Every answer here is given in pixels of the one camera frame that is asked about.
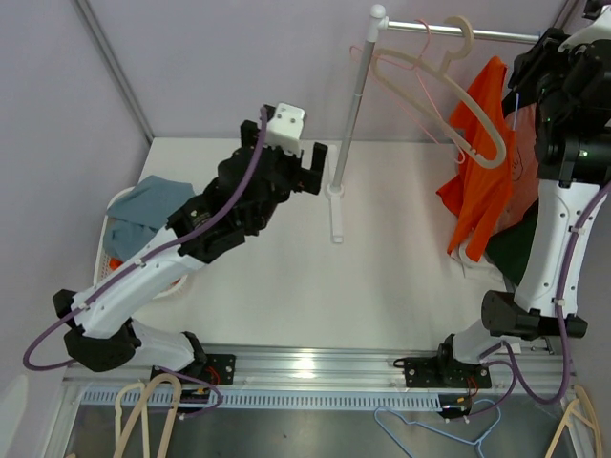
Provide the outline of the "orange t shirt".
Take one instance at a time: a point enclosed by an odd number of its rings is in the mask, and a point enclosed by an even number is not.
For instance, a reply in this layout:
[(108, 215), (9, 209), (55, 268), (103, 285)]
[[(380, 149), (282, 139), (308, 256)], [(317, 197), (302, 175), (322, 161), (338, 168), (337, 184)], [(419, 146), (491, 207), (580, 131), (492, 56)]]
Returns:
[(458, 166), (458, 174), (437, 190), (444, 206), (457, 217), (447, 252), (466, 243), (466, 256), (474, 262), (483, 256), (513, 193), (515, 133), (507, 126), (502, 109), (506, 72), (506, 64), (494, 56), (468, 89), (500, 133), (506, 146), (504, 161), (494, 169), (486, 169), (467, 156)]
[(123, 261), (116, 258), (110, 258), (108, 262), (111, 271), (116, 271), (122, 264)]

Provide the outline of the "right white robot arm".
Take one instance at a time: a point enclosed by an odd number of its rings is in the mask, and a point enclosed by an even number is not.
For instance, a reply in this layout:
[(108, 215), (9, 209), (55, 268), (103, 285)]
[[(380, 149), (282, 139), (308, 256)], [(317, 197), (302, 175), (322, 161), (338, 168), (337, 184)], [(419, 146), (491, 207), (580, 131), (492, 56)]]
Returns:
[(457, 218), (448, 247), (491, 257), (513, 292), (489, 291), (481, 316), (419, 364), (396, 360), (407, 385), (490, 386), (482, 361), (521, 341), (587, 330), (577, 286), (589, 232), (610, 189), (610, 30), (547, 30), (512, 67), (492, 58), (469, 90), (498, 129), (506, 156), (494, 169), (468, 159), (439, 189)]

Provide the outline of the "green and pink shirt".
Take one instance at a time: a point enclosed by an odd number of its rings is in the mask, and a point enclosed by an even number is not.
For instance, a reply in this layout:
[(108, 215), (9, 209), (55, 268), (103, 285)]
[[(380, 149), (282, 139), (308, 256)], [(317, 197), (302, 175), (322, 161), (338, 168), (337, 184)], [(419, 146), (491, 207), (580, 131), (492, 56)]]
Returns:
[[(486, 247), (486, 256), (511, 283), (524, 275), (537, 224), (538, 163), (535, 155), (536, 106), (519, 109), (511, 178), (512, 195)], [(506, 117), (512, 129), (513, 114)]]

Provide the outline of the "blue grey t shirt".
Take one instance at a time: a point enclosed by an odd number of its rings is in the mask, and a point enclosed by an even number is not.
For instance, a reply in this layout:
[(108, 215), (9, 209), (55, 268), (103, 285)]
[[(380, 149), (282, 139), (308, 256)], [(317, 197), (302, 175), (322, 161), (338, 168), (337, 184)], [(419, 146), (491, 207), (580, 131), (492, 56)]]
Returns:
[(148, 176), (108, 207), (104, 250), (111, 258), (128, 260), (194, 195), (191, 183)]

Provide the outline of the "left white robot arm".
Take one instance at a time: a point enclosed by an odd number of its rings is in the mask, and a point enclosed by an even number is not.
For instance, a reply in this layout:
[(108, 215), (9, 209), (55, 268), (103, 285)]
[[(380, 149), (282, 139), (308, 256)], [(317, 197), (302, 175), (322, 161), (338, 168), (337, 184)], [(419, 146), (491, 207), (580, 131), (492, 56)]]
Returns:
[(73, 360), (93, 372), (136, 364), (168, 369), (186, 383), (203, 376), (208, 357), (195, 334), (158, 330), (133, 316), (174, 281), (257, 237), (291, 194), (320, 193), (328, 147), (314, 143), (305, 168), (300, 155), (273, 143), (270, 134), (245, 121), (240, 147), (142, 250), (90, 289), (54, 295), (57, 315), (70, 328), (64, 344)]

